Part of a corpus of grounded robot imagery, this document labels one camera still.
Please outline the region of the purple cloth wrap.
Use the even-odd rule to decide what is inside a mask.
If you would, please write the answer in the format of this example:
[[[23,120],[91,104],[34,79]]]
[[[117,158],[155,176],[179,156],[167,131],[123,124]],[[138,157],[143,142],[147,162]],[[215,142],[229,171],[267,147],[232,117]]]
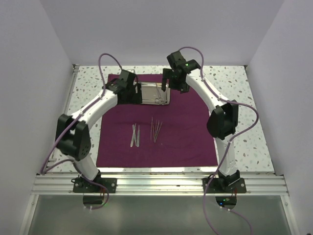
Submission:
[[[151,117],[162,121],[156,143]],[[214,139],[207,131],[208,108],[195,90],[171,91],[169,105],[117,105],[102,117],[98,167],[216,166]],[[132,125],[140,125],[140,145],[130,147]]]

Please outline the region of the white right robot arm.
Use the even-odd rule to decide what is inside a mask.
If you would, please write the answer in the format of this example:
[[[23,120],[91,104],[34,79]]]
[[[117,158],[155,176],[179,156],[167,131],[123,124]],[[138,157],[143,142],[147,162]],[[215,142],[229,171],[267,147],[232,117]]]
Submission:
[[[223,192],[229,192],[240,179],[240,173],[235,164],[234,136],[238,125],[239,107],[234,101],[227,101],[203,75],[202,68],[196,60],[186,61],[180,51],[167,56],[170,69],[163,69],[161,89],[166,86],[172,90],[186,93],[190,88],[196,91],[209,110],[207,130],[215,139],[218,157],[218,187]]]

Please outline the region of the thin pointed steel tweezers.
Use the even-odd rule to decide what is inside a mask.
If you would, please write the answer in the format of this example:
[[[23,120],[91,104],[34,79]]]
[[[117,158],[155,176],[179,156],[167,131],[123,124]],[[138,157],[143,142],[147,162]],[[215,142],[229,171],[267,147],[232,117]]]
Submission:
[[[158,135],[159,135],[159,132],[160,132],[161,127],[162,127],[162,121],[159,122],[158,133],[157,133],[156,138],[158,138]]]

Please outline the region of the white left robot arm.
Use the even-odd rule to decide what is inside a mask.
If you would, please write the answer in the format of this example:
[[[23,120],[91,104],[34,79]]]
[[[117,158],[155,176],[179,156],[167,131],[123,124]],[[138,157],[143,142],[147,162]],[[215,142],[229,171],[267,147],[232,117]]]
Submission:
[[[99,94],[80,110],[58,118],[56,148],[68,156],[85,178],[84,186],[97,192],[102,181],[99,170],[89,154],[91,149],[90,129],[111,108],[121,104],[141,104],[142,90],[138,76],[122,70],[117,78],[104,84]]]

